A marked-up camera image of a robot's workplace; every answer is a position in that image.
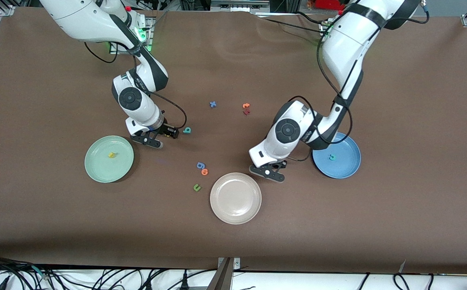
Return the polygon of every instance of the cable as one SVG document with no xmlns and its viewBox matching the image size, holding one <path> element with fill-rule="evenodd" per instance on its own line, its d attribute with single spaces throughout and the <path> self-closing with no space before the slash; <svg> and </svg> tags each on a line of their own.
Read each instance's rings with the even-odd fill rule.
<svg viewBox="0 0 467 290">
<path fill-rule="evenodd" d="M 430 276 L 430 281 L 428 282 L 427 290 L 430 290 L 432 287 L 432 283 L 434 283 L 434 274 L 429 274 Z"/>
<path fill-rule="evenodd" d="M 183 121 L 183 125 L 181 125 L 179 127 L 174 127 L 174 128 L 181 129 L 181 128 L 185 127 L 185 125 L 187 125 L 187 113 L 185 113 L 185 110 L 183 110 L 180 106 L 178 106 L 174 101 L 171 101 L 170 99 L 167 99 L 166 97 L 162 96 L 161 94 L 158 94 L 158 93 L 155 93 L 155 92 L 150 92 L 150 91 L 148 91 L 148 92 L 150 94 L 154 94 L 157 97 L 160 97 L 161 99 L 164 99 L 165 101 L 167 101 L 168 103 L 170 103 L 174 107 L 178 108 L 183 113 L 183 116 L 185 116 L 185 121 Z"/>
<path fill-rule="evenodd" d="M 138 290 L 143 290 L 144 288 L 148 287 L 148 285 L 151 284 L 151 281 L 158 275 L 160 275 L 161 273 L 167 271 L 169 269 L 160 269 L 158 270 L 158 272 L 154 273 L 151 277 L 148 277 L 147 280 L 140 286 L 140 288 Z"/>
<path fill-rule="evenodd" d="M 112 290 L 115 285 L 117 285 L 119 282 L 121 282 L 124 278 L 128 277 L 129 275 L 133 274 L 134 272 L 140 272 L 140 269 L 137 269 L 137 270 L 133 270 L 129 273 L 127 273 L 126 275 L 124 275 L 121 279 L 118 279 L 117 281 L 115 281 L 115 283 L 110 287 L 110 290 Z"/>
<path fill-rule="evenodd" d="M 312 148 L 309 150 L 309 154 L 307 154 L 307 156 L 305 157 L 305 159 L 294 159 L 294 158 L 292 158 L 291 156 L 287 156 L 287 158 L 289 158 L 289 159 L 292 160 L 292 161 L 302 162 L 302 161 L 305 161 L 305 160 L 309 159 L 311 153 L 312 153 Z"/>
<path fill-rule="evenodd" d="M 305 17 L 308 21 L 310 21 L 310 22 L 312 22 L 312 23 L 315 23 L 315 24 L 321 24 L 322 21 L 328 20 L 328 19 L 319 20 L 319 21 L 318 21 L 318 20 L 314 20 L 314 19 L 310 18 L 309 15 L 307 15 L 307 14 L 301 12 L 301 11 L 296 11 L 294 14 L 299 14 L 299 15 Z"/>
<path fill-rule="evenodd" d="M 305 101 L 305 103 L 307 103 L 307 105 L 309 106 L 310 110 L 312 111 L 312 117 L 314 118 L 314 120 L 316 119 L 316 111 L 314 110 L 314 108 L 312 107 L 312 105 L 310 104 L 309 100 L 306 99 L 305 97 L 302 97 L 301 95 L 297 95 L 296 97 L 291 97 L 291 99 L 289 99 L 287 102 L 290 102 L 292 101 L 293 99 L 303 99 L 303 101 Z M 318 129 L 318 127 L 316 126 L 316 132 L 318 133 L 318 136 L 323 140 L 325 141 L 326 143 L 328 144 L 339 144 L 341 143 L 342 141 L 346 140 L 346 138 L 348 138 L 348 136 L 350 135 L 351 133 L 351 129 L 353 128 L 353 118 L 351 117 L 351 111 L 346 108 L 346 110 L 348 111 L 348 116 L 350 117 L 350 127 L 348 129 L 348 133 L 346 133 L 346 136 L 344 136 L 344 138 L 342 138 L 341 140 L 339 141 L 335 141 L 335 142 L 329 142 L 327 140 L 325 140 L 321 133 L 320 133 L 320 130 Z"/>
<path fill-rule="evenodd" d="M 270 22 L 275 22 L 275 23 L 279 23 L 279 24 L 283 24 L 283 25 L 288 25 L 288 26 L 304 29 L 306 31 L 314 31 L 314 32 L 323 34 L 323 31 L 318 31 L 316 29 L 306 28 L 306 27 L 303 27 L 303 26 L 298 26 L 298 25 L 294 25 L 294 24 L 290 24 L 290 23 L 286 23 L 286 22 L 281 22 L 281 21 L 278 21 L 278 20 L 273 20 L 273 19 L 267 19 L 267 18 L 264 18 L 264 19 L 267 20 L 267 21 L 270 21 Z"/>
<path fill-rule="evenodd" d="M 192 276 L 195 276 L 195 275 L 198 275 L 198 274 L 201 274 L 201 273 L 204 273 L 204 272 L 210 272 L 210 271 L 215 271 L 217 269 L 208 269 L 208 270 L 202 270 L 202 271 L 199 271 L 199 272 L 195 272 L 194 274 L 191 274 L 189 276 L 187 276 L 187 279 L 189 279 L 190 277 Z M 170 286 L 167 290 L 171 290 L 172 288 L 176 287 L 178 284 L 180 284 L 181 282 L 183 282 L 183 279 L 181 279 L 180 281 L 178 281 L 176 284 L 174 284 L 173 286 Z"/>
<path fill-rule="evenodd" d="M 432 287 L 432 283 L 434 282 L 434 274 L 429 274 L 430 276 L 430 280 L 429 280 L 429 283 L 428 283 L 428 286 L 427 286 L 427 290 L 430 290 L 430 288 Z M 407 284 L 407 282 L 405 281 L 405 278 L 400 274 L 400 273 L 396 273 L 395 275 L 393 275 L 393 282 L 395 283 L 395 286 L 396 288 L 398 288 L 399 290 L 404 290 L 403 288 L 401 288 L 398 283 L 396 282 L 396 277 L 400 277 L 401 280 L 403 281 L 403 284 L 405 285 L 405 288 L 407 290 L 410 290 L 409 289 L 409 285 Z"/>
<path fill-rule="evenodd" d="M 135 63 L 135 73 L 136 73 L 136 57 L 133 56 L 133 61 Z M 178 108 L 178 110 L 180 110 L 182 113 L 183 113 L 183 116 L 185 116 L 185 121 L 183 121 L 183 125 L 179 126 L 179 127 L 174 127 L 176 129 L 181 129 L 183 127 L 185 127 L 185 125 L 187 125 L 187 113 L 185 113 L 185 110 L 182 109 L 180 106 L 178 106 L 174 101 L 171 101 L 170 99 L 167 99 L 166 97 L 162 96 L 161 94 L 158 94 L 158 93 L 155 93 L 155 92 L 151 92 L 149 90 L 146 90 L 145 91 L 146 94 L 154 94 L 156 95 L 157 97 L 161 98 L 161 99 L 164 99 L 165 101 L 167 101 L 169 104 L 173 105 L 174 107 Z"/>
<path fill-rule="evenodd" d="M 408 285 L 407 282 L 405 281 L 405 278 L 404 278 L 401 274 L 399 274 L 399 273 L 396 273 L 395 275 L 393 275 L 393 282 L 395 283 L 396 288 L 398 288 L 399 290 L 403 290 L 402 287 L 398 286 L 398 283 L 396 282 L 396 277 L 400 277 L 401 280 L 403 281 L 403 284 L 405 284 L 405 288 L 406 288 L 407 290 L 410 290 L 410 289 L 409 289 L 409 285 Z"/>
<path fill-rule="evenodd" d="M 273 12 L 278 11 L 278 9 L 280 9 L 280 7 L 282 6 L 283 2 L 285 2 L 285 0 L 282 0 L 282 1 L 280 2 L 280 5 L 278 5 L 278 7 L 276 7 L 276 9 L 275 9 Z"/>
<path fill-rule="evenodd" d="M 362 283 L 361 283 L 361 285 L 359 286 L 359 289 L 358 289 L 358 290 L 362 290 L 362 287 L 364 287 L 364 283 L 366 283 L 366 280 L 367 280 L 368 277 L 369 277 L 369 272 L 366 273 L 366 276 L 364 277 L 364 279 L 362 279 Z"/>
<path fill-rule="evenodd" d="M 115 56 L 113 57 L 112 60 L 109 60 L 109 61 L 108 61 L 108 60 L 104 60 L 104 59 L 100 58 L 97 54 L 93 53 L 93 51 L 90 50 L 90 48 L 89 48 L 88 45 L 86 44 L 86 41 L 84 42 L 84 44 L 85 44 L 86 49 L 87 49 L 93 56 L 97 57 L 100 61 L 104 61 L 104 62 L 106 62 L 107 64 L 111 64 L 112 62 L 114 62 L 114 61 L 117 59 L 117 54 L 118 54 L 119 50 L 115 50 Z"/>
<path fill-rule="evenodd" d="M 425 11 L 425 14 L 427 15 L 427 19 L 425 19 L 425 21 L 420 21 L 420 20 L 416 20 L 412 18 L 393 18 L 393 19 L 388 20 L 387 23 L 393 22 L 395 20 L 406 20 L 406 21 L 410 21 L 410 22 L 414 22 L 418 24 L 426 24 L 430 20 L 430 13 L 429 11 Z"/>
</svg>

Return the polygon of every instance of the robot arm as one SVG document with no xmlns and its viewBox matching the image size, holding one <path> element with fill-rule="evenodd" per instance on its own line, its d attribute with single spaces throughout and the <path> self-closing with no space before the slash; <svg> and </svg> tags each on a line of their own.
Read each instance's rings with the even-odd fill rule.
<svg viewBox="0 0 467 290">
<path fill-rule="evenodd" d="M 154 140 L 158 133 L 178 137 L 178 129 L 165 123 L 160 109 L 148 97 L 165 88 L 167 71 L 142 40 L 140 32 L 145 16 L 125 11 L 120 0 L 40 0 L 55 22 L 70 37 L 88 42 L 116 42 L 140 61 L 140 65 L 115 77 L 112 94 L 129 116 L 128 131 L 134 141 L 161 148 Z M 138 138 L 154 132 L 154 137 Z"/>
<path fill-rule="evenodd" d="M 344 13 L 334 20 L 322 45 L 322 57 L 341 85 L 340 94 L 335 97 L 330 114 L 322 116 L 312 112 L 300 101 L 290 101 L 283 105 L 274 118 L 266 139 L 249 151 L 253 161 L 250 166 L 252 173 L 283 182 L 284 176 L 278 170 L 286 166 L 284 159 L 299 141 L 306 143 L 312 150 L 322 150 L 329 146 L 362 82 L 362 60 L 367 50 L 382 27 L 395 29 L 401 26 L 405 21 L 389 21 L 393 18 L 410 17 L 419 2 L 420 0 L 350 1 Z"/>
</svg>

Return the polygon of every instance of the brown mat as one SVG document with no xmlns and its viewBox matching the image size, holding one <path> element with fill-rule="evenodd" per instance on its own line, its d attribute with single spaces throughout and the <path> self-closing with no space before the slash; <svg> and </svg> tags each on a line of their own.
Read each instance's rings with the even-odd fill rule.
<svg viewBox="0 0 467 290">
<path fill-rule="evenodd" d="M 467 28 L 458 18 L 383 31 L 369 50 L 352 106 L 362 152 L 354 176 L 333 180 L 310 160 L 290 162 L 283 184 L 255 177 L 263 199 L 251 222 L 213 215 L 213 183 L 248 172 L 248 149 L 287 99 L 300 94 L 328 112 L 334 93 L 316 64 L 317 39 L 248 13 L 168 13 L 153 49 L 169 72 L 160 93 L 187 111 L 192 134 L 164 137 L 160 151 L 133 144 L 130 173 L 99 184 L 84 156 L 103 136 L 128 135 L 110 87 L 132 57 L 102 63 L 43 9 L 3 18 L 0 255 L 193 268 L 239 256 L 250 269 L 380 272 L 407 259 L 409 272 L 467 272 Z M 292 156 L 306 152 L 301 144 Z"/>
</svg>

